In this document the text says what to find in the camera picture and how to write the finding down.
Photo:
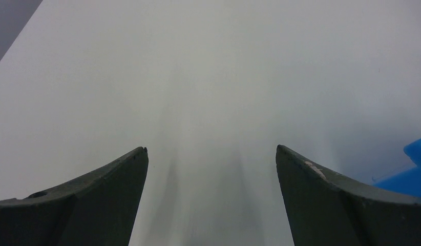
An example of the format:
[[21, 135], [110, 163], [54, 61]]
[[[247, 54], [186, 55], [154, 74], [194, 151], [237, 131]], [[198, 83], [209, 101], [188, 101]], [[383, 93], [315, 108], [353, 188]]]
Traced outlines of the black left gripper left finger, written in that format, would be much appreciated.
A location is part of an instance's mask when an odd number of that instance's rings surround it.
[[138, 147], [24, 199], [0, 200], [0, 245], [128, 245], [148, 166]]

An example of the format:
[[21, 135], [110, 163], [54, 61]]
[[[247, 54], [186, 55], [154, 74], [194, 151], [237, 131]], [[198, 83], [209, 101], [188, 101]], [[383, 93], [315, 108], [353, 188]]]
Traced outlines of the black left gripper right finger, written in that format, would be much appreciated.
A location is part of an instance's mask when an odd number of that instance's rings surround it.
[[283, 145], [276, 168], [295, 245], [421, 245], [421, 197], [356, 181]]

